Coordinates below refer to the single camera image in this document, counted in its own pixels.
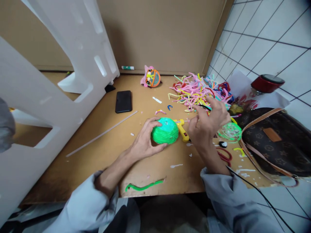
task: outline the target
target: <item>wooden table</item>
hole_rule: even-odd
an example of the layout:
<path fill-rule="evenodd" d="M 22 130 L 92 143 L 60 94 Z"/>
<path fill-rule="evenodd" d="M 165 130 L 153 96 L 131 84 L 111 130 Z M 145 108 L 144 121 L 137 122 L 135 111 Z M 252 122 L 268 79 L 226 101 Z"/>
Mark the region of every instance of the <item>wooden table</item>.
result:
<path fill-rule="evenodd" d="M 25 197 L 23 204 L 68 200 L 72 191 L 87 177 L 97 170 L 108 167 L 122 151 L 132 144 L 145 120 L 153 117 L 156 110 L 162 109 L 167 113 L 167 115 L 158 113 L 159 117 L 165 116 L 172 119 L 186 120 L 196 115 L 195 112 L 184 112 L 186 107 L 183 104 L 168 99 L 167 94 L 174 93 L 169 87 L 177 82 L 176 78 L 162 76 L 163 83 L 156 88 L 150 89 L 140 85 L 141 77 L 141 75 L 121 75 L 115 79 L 114 86 L 116 90 L 105 94 Z M 117 91 L 125 90 L 131 90 L 132 92 L 133 111 L 116 114 Z M 153 96 L 161 100 L 162 103 L 160 104 L 152 99 Z M 173 106 L 171 111 L 168 110 L 168 105 Z M 66 155 L 111 128 L 134 111 L 138 111 L 138 113 L 75 154 L 66 157 Z M 187 131 L 188 123 L 184 124 L 184 129 Z M 218 139 L 213 139 L 213 141 L 216 145 L 219 142 Z M 247 157 L 240 158 L 240 152 L 233 151 L 233 148 L 236 147 L 239 147 L 238 143 L 229 144 L 228 148 L 226 148 L 233 156 L 231 162 L 233 170 L 257 170 Z M 183 165 L 175 168 L 170 167 L 177 164 Z M 194 146 L 187 146 L 179 136 L 178 140 L 169 145 L 163 152 L 139 161 L 126 173 L 119 185 L 120 197 L 203 192 L 204 188 L 200 178 L 200 171 L 203 167 L 204 164 Z M 258 187 L 271 186 L 271 182 L 258 171 L 246 173 L 250 175 L 246 179 L 253 184 L 256 183 Z M 125 187 L 129 183 L 136 186 L 145 186 L 164 178 L 164 183 L 143 192 L 133 189 L 125 192 Z"/>

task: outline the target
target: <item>finger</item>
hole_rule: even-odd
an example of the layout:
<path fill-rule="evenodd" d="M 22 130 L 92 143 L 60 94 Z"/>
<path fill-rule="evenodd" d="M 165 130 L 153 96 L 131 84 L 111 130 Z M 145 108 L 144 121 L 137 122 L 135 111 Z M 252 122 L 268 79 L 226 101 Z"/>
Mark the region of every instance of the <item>finger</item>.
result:
<path fill-rule="evenodd" d="M 148 119 L 145 121 L 144 128 L 146 128 L 146 126 L 147 126 L 150 122 L 154 122 L 154 121 L 157 121 L 157 120 L 160 120 L 160 117 L 154 116 L 154 117 L 152 117 L 152 118 L 148 118 Z"/>
<path fill-rule="evenodd" d="M 210 103 L 211 105 L 211 112 L 210 112 L 210 117 L 213 117 L 216 114 L 223 114 L 227 112 L 226 106 L 224 102 L 221 102 L 219 100 L 216 100 L 211 97 L 207 97 L 206 101 Z"/>
<path fill-rule="evenodd" d="M 216 100 L 216 99 L 214 99 L 214 98 L 212 98 L 212 97 L 206 97 L 206 101 L 208 102 L 208 103 L 210 103 L 210 106 L 212 107 L 212 109 L 214 109 L 214 108 L 220 108 L 220 101 L 219 100 Z"/>
<path fill-rule="evenodd" d="M 167 147 L 167 146 L 168 146 L 167 143 L 163 143 L 163 144 L 157 145 L 155 147 L 152 147 L 152 155 L 157 154 L 157 153 L 163 151 L 164 148 Z"/>
<path fill-rule="evenodd" d="M 208 118 L 206 111 L 201 106 L 194 105 L 193 108 L 197 110 L 200 121 L 205 121 Z"/>
<path fill-rule="evenodd" d="M 224 125 L 228 124 L 229 122 L 231 122 L 231 117 L 230 117 L 230 114 L 227 112 L 227 116 L 226 116 L 225 120 L 223 120 L 221 122 L 220 126 L 224 126 Z"/>
<path fill-rule="evenodd" d="M 154 116 L 152 118 L 147 119 L 146 122 L 149 123 L 149 122 L 153 122 L 153 121 L 156 121 L 156 120 L 160 120 L 160 117 Z"/>
<path fill-rule="evenodd" d="M 151 134 L 153 128 L 156 126 L 160 127 L 162 126 L 162 124 L 158 121 L 153 121 L 153 122 L 148 123 L 146 126 L 146 133 Z"/>
<path fill-rule="evenodd" d="M 189 132 L 192 132 L 196 128 L 198 121 L 199 121 L 199 116 L 195 116 L 194 118 L 190 120 L 189 127 L 188 127 Z"/>

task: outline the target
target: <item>bag strap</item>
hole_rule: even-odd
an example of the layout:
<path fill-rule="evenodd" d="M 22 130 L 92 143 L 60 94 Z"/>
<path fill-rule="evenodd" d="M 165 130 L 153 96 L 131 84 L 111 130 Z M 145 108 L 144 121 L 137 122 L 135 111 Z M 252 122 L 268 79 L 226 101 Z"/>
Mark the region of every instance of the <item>bag strap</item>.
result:
<path fill-rule="evenodd" d="M 268 111 L 267 113 L 265 113 L 264 115 L 258 117 L 257 119 L 251 121 L 250 123 L 248 123 L 244 129 L 242 130 L 242 132 L 244 132 L 247 128 L 251 127 L 252 125 L 266 119 L 267 117 L 270 117 L 271 115 L 273 115 L 274 113 L 277 113 L 279 111 L 281 111 L 282 109 L 281 108 L 275 108 L 275 109 L 272 109 L 271 111 Z"/>
<path fill-rule="evenodd" d="M 245 131 L 247 128 L 249 128 L 250 126 L 252 126 L 252 125 L 254 125 L 254 124 L 256 124 L 256 123 L 258 123 L 258 122 L 264 120 L 265 118 L 267 118 L 267 117 L 273 115 L 274 113 L 279 112 L 280 110 L 282 110 L 282 109 L 281 109 L 281 108 L 275 108 L 275 109 L 273 109 L 273 110 L 271 110 L 271 111 L 265 113 L 264 115 L 258 117 L 257 119 L 251 121 L 250 123 L 248 123 L 248 124 L 244 127 L 244 129 L 242 130 L 242 132 L 244 132 L 244 131 Z M 252 146 L 249 145 L 248 143 L 245 144 L 245 143 L 243 142 L 243 139 L 240 140 L 240 146 L 243 148 L 245 154 L 247 155 L 247 157 L 249 158 L 249 160 L 252 162 L 252 164 L 253 164 L 253 165 L 257 168 L 257 170 L 258 170 L 265 178 L 267 178 L 268 180 L 270 180 L 270 181 L 272 181 L 273 183 L 276 183 L 276 184 L 278 184 L 278 185 L 280 185 L 280 186 L 289 187 L 289 188 L 297 187 L 297 186 L 299 185 L 298 179 L 295 178 L 295 177 L 297 177 L 297 176 L 295 176 L 295 175 L 293 175 L 292 173 L 290 173 L 290 172 L 288 172 L 288 171 L 286 171 L 286 170 L 284 170 L 284 169 L 282 169 L 282 168 L 280 168 L 280 167 L 274 165 L 273 163 L 269 162 L 258 150 L 256 150 L 254 147 L 252 147 Z M 247 147 L 250 148 L 255 154 L 257 154 L 259 157 L 261 157 L 261 158 L 262 158 L 263 160 L 265 160 L 267 163 L 269 163 L 275 170 L 277 170 L 278 172 L 281 172 L 282 174 L 284 174 L 284 175 L 286 175 L 286 176 L 288 176 L 288 177 L 290 177 L 290 178 L 295 179 L 296 184 L 293 185 L 293 186 L 286 186 L 286 185 L 280 184 L 279 182 L 276 182 L 276 181 L 272 180 L 270 177 L 268 177 L 267 175 L 265 175 L 265 174 L 261 171 L 261 169 L 256 165 L 256 163 L 255 163 L 253 157 L 251 156 L 250 152 L 248 151 Z"/>

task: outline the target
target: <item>pink owl figure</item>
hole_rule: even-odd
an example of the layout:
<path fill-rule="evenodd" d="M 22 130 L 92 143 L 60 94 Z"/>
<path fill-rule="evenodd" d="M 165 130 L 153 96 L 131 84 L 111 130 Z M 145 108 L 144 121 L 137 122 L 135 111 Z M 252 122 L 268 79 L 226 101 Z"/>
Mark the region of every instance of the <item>pink owl figure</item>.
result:
<path fill-rule="evenodd" d="M 140 84 L 144 87 L 156 87 L 161 82 L 161 76 L 157 70 L 153 68 L 153 66 L 146 66 L 145 65 L 145 75 L 141 79 Z"/>

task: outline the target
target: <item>phone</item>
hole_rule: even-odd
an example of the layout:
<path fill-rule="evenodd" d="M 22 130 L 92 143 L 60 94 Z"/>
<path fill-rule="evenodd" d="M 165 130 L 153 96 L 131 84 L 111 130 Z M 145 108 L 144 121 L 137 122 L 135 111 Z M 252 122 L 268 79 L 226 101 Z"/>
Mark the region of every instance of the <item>phone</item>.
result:
<path fill-rule="evenodd" d="M 132 111 L 131 91 L 117 92 L 116 113 Z"/>

